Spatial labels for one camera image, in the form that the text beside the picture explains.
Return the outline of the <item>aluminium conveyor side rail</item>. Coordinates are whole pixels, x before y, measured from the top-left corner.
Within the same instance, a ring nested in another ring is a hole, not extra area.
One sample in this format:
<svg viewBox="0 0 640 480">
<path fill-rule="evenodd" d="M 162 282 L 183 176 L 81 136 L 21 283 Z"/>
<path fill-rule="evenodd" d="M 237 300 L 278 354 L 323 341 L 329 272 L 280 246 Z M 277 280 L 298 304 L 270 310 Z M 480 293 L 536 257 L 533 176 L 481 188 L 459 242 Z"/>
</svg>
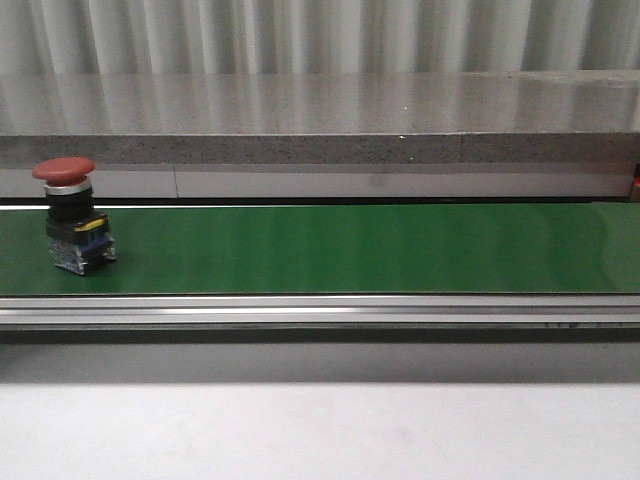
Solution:
<svg viewBox="0 0 640 480">
<path fill-rule="evenodd" d="M 5 297 L 5 344 L 635 342 L 635 294 Z"/>
</svg>

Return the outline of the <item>green conveyor belt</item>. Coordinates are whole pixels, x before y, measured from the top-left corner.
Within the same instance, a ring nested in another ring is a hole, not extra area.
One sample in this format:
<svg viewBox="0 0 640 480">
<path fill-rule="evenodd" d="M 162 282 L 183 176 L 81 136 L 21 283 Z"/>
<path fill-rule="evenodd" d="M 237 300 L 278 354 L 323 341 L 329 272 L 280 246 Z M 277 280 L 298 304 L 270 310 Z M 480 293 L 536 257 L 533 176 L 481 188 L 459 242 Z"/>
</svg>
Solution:
<svg viewBox="0 0 640 480">
<path fill-rule="evenodd" d="M 117 259 L 83 277 L 54 265 L 45 217 L 2 213 L 3 294 L 639 289 L 639 208 L 629 203 L 113 209 Z"/>
</svg>

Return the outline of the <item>grey speckled stone countertop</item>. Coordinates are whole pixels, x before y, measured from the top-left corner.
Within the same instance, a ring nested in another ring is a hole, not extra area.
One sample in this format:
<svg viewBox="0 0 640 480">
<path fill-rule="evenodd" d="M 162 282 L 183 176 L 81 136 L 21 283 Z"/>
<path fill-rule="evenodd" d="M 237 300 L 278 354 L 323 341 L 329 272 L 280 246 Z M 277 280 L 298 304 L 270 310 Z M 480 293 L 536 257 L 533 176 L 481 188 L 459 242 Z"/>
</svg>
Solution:
<svg viewBox="0 0 640 480">
<path fill-rule="evenodd" d="M 624 163 L 637 71 L 5 74 L 1 162 Z"/>
</svg>

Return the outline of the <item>red mushroom button yellow tab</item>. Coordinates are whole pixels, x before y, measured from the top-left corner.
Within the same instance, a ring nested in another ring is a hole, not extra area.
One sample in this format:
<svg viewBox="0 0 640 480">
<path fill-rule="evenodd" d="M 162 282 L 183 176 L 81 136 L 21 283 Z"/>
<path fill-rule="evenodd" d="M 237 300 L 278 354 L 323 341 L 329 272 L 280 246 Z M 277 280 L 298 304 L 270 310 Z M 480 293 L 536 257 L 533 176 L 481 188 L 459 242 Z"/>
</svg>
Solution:
<svg viewBox="0 0 640 480">
<path fill-rule="evenodd" d="M 81 276 L 116 260 L 108 214 L 94 206 L 89 174 L 95 168 L 93 160 L 73 156 L 45 160 L 32 170 L 44 182 L 54 264 Z"/>
</svg>

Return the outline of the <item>white pleated curtain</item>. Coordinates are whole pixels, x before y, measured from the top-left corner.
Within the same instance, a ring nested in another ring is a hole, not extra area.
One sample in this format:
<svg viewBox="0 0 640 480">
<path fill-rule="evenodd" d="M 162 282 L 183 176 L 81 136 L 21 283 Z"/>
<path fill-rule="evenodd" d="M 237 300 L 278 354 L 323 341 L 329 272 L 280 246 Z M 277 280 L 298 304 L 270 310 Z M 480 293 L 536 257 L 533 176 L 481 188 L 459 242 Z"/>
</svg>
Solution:
<svg viewBox="0 0 640 480">
<path fill-rule="evenodd" d="M 5 1 L 5 74 L 634 70 L 635 1 Z"/>
</svg>

